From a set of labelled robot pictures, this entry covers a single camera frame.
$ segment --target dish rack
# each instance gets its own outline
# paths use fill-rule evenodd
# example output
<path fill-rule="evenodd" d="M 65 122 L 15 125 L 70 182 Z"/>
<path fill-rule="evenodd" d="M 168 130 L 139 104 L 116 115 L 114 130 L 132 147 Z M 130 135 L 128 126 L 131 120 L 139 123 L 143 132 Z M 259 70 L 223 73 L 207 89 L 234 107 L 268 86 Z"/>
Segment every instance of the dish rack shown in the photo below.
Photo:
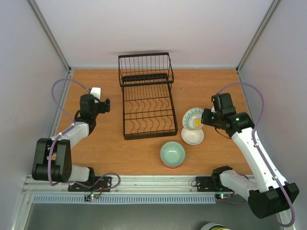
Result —
<path fill-rule="evenodd" d="M 118 77 L 123 93 L 124 138 L 175 136 L 178 127 L 169 53 L 120 55 Z"/>

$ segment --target black mounting plate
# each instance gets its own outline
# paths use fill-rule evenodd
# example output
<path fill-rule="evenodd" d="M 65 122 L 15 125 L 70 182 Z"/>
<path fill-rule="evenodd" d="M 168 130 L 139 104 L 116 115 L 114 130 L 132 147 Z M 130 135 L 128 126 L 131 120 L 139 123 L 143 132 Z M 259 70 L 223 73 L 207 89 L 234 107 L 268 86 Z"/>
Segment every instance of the black mounting plate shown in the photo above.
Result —
<path fill-rule="evenodd" d="M 220 190 L 216 190 L 213 186 L 212 179 L 210 176 L 197 176 L 196 177 L 196 188 L 197 192 L 233 192 L 233 190 L 223 187 Z"/>
<path fill-rule="evenodd" d="M 99 176 L 96 176 L 95 177 L 95 181 L 97 181 L 100 177 Z M 112 185 L 112 177 L 110 176 L 105 176 L 103 177 L 99 183 L 97 183 L 94 187 L 92 188 L 86 188 L 86 187 L 83 187 L 83 186 L 80 186 L 76 183 L 74 183 L 73 185 L 69 185 L 68 186 L 68 191 L 69 192 L 91 192 L 95 189 L 101 189 L 101 186 L 99 184 L 102 184 L 104 186 L 104 190 L 103 192 L 110 192 L 109 189 L 106 189 L 106 188 L 109 188 L 111 187 Z"/>

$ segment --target white wall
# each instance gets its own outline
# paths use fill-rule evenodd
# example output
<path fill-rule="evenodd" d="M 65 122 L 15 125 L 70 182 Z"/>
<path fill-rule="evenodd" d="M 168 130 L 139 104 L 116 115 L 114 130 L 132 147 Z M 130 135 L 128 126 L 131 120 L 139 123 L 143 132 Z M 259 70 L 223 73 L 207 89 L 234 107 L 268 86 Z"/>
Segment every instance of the white wall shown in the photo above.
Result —
<path fill-rule="evenodd" d="M 170 51 L 173 67 L 235 68 L 272 0 L 36 0 L 73 67 Z"/>
<path fill-rule="evenodd" d="M 0 229 L 6 230 L 55 109 L 51 85 L 66 77 L 25 0 L 0 2 L 0 77 Z"/>
<path fill-rule="evenodd" d="M 281 2 L 241 78 L 263 92 L 266 112 L 260 139 L 268 154 L 300 194 L 295 201 L 298 223 L 307 226 L 307 2 Z M 247 101 L 258 118 L 260 101 L 247 89 Z"/>

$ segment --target floor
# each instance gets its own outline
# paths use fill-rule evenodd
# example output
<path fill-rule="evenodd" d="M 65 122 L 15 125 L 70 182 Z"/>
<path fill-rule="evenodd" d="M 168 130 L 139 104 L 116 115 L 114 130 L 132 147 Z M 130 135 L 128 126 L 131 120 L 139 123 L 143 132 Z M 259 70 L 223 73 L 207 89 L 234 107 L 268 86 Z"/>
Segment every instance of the floor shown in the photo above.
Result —
<path fill-rule="evenodd" d="M 213 127 L 203 126 L 205 138 L 197 146 L 188 145 L 181 138 L 184 113 L 193 107 L 212 108 L 211 96 L 225 85 L 238 82 L 236 71 L 175 69 L 174 76 L 171 92 L 178 123 L 177 135 L 125 140 L 123 95 L 118 81 L 118 69 L 76 69 L 73 79 L 80 81 L 87 88 L 101 87 L 101 100 L 104 101 L 108 97 L 111 110 L 110 113 L 100 114 L 93 133 L 72 149 L 73 164 L 93 167 L 96 174 L 116 172 L 129 175 L 200 175 L 211 174 L 213 169 L 224 165 L 233 167 L 239 174 L 252 174 L 236 144 L 216 133 Z M 237 112 L 247 111 L 241 86 L 233 86 L 226 92 L 231 93 Z M 85 93 L 79 85 L 71 84 L 65 103 L 65 109 L 71 115 L 80 109 L 80 96 Z M 143 110 L 145 105 L 141 107 L 143 103 L 139 104 L 139 110 Z M 63 115 L 59 132 L 70 123 Z M 179 168 L 169 169 L 161 163 L 160 149 L 168 141 L 179 142 L 186 151 L 186 159 Z"/>
<path fill-rule="evenodd" d="M 215 222 L 231 230 L 280 230 L 257 219 L 248 205 L 34 204 L 25 230 L 200 230 Z"/>

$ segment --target bowl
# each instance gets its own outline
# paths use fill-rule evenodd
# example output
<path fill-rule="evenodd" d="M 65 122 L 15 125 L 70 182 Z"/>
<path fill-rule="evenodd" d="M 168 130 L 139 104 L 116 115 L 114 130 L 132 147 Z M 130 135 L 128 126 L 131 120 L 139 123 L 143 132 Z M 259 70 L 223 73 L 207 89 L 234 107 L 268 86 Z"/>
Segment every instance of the bowl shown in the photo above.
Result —
<path fill-rule="evenodd" d="M 186 152 L 178 142 L 170 141 L 165 143 L 160 151 L 162 163 L 168 168 L 179 167 L 186 157 Z"/>
<path fill-rule="evenodd" d="M 202 142 L 204 138 L 204 133 L 202 129 L 188 130 L 186 128 L 183 128 L 181 131 L 181 137 L 189 145 L 198 145 Z"/>
<path fill-rule="evenodd" d="M 182 119 L 183 127 L 189 130 L 198 130 L 203 124 L 201 123 L 201 116 L 203 109 L 201 108 L 192 108 L 184 114 Z"/>

